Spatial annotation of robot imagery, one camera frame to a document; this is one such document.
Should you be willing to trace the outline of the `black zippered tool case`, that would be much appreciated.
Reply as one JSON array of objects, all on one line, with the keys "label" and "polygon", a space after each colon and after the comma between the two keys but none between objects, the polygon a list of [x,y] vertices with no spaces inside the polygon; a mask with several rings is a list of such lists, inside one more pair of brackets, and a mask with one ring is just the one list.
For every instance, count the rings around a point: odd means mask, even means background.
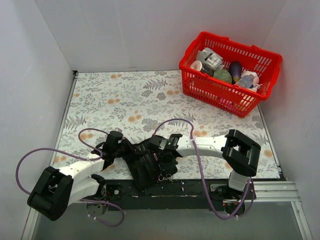
[{"label": "black zippered tool case", "polygon": [[134,144],[136,151],[124,156],[135,186],[138,189],[147,188],[158,183],[158,176],[162,173],[157,156],[148,149],[149,140]]}]

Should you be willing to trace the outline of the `silver thinning scissors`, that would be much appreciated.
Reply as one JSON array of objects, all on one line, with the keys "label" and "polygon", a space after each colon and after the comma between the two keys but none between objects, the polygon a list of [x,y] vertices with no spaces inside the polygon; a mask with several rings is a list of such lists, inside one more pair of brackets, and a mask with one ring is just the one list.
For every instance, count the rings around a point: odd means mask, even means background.
[{"label": "silver thinning scissors", "polygon": [[159,182],[163,182],[163,181],[170,181],[170,182],[172,182],[173,181],[173,176],[171,175],[171,174],[169,174],[169,173],[167,173],[167,174],[160,174],[159,176],[158,176],[158,179],[157,179]]}]

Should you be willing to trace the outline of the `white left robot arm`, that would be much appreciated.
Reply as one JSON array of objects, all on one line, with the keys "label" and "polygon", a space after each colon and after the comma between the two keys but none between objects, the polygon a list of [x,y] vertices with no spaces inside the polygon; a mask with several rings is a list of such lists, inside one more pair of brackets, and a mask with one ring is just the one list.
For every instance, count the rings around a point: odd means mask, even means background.
[{"label": "white left robot arm", "polygon": [[121,186],[107,183],[98,173],[116,158],[133,154],[135,147],[119,131],[111,131],[104,142],[83,159],[61,168],[45,168],[29,194],[27,204],[51,221],[59,219],[77,201],[108,204],[121,193]]}]

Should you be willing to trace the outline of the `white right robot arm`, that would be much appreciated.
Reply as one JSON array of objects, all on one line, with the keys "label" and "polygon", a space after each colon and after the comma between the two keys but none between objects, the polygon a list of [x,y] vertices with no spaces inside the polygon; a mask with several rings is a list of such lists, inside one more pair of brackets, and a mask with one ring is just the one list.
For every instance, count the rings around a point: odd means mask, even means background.
[{"label": "white right robot arm", "polygon": [[261,153],[257,142],[236,129],[216,137],[191,138],[177,133],[166,139],[153,135],[147,147],[160,154],[158,159],[164,163],[188,156],[224,159],[232,168],[226,186],[227,195],[232,199],[243,195],[249,178],[256,176]]}]

